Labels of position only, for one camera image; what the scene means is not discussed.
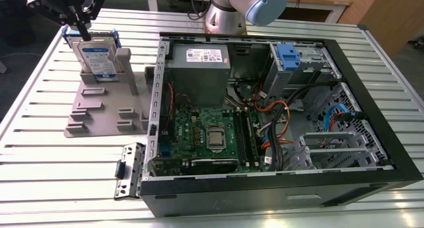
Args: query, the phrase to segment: power supply label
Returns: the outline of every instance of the power supply label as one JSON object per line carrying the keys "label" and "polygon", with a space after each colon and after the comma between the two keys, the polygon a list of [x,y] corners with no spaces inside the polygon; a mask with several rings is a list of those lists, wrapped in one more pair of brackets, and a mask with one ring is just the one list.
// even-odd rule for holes
{"label": "power supply label", "polygon": [[223,56],[220,49],[188,49],[187,62],[222,63]]}
{"label": "power supply label", "polygon": [[95,76],[102,78],[110,78],[116,76],[114,63],[108,59],[108,48],[83,48],[82,53],[86,63],[92,69]]}

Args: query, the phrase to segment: connector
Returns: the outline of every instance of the connector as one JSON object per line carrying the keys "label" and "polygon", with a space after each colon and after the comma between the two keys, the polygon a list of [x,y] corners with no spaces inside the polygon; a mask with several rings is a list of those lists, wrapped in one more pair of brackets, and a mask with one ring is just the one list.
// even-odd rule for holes
{"label": "connector", "polygon": [[366,114],[366,112],[355,111],[355,112],[336,115],[335,119],[336,119],[336,121],[343,121],[343,122],[351,122],[354,119],[367,120],[367,114]]}

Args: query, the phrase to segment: metal bracket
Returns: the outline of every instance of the metal bracket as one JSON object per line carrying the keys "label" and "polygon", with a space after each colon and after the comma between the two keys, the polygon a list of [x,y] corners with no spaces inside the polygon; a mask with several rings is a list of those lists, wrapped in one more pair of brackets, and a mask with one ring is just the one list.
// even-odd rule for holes
{"label": "metal bracket", "polygon": [[134,143],[124,146],[115,173],[118,182],[114,199],[116,201],[140,199],[144,155],[146,145]]}

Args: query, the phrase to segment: red wire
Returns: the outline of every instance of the red wire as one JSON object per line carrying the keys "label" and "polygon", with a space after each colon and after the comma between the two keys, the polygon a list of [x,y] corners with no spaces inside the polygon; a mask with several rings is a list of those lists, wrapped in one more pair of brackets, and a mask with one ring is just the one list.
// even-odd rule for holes
{"label": "red wire", "polygon": [[332,127],[334,127],[335,123],[336,123],[336,118],[332,117],[331,122],[330,122],[328,132],[332,131]]}
{"label": "red wire", "polygon": [[174,109],[174,89],[172,89],[170,82],[167,82],[167,84],[168,84],[170,90],[171,90],[171,106],[170,106],[168,120],[167,120],[164,131],[167,131],[167,129],[168,129],[171,115],[172,115],[172,109]]}

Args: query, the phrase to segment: aluminum table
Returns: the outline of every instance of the aluminum table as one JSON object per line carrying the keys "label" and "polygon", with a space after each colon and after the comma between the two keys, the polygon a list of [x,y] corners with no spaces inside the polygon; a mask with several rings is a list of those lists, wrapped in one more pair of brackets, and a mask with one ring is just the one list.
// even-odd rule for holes
{"label": "aluminum table", "polygon": [[[204,31],[180,13],[104,9],[92,30],[120,33],[132,68],[155,65],[159,32]],[[251,35],[338,40],[396,135],[424,172],[424,103],[367,30],[300,21],[247,26]],[[80,64],[58,33],[0,124],[0,224],[75,227],[422,227],[424,182],[340,207],[156,219],[143,201],[114,201],[122,146],[146,136],[63,135]]]}

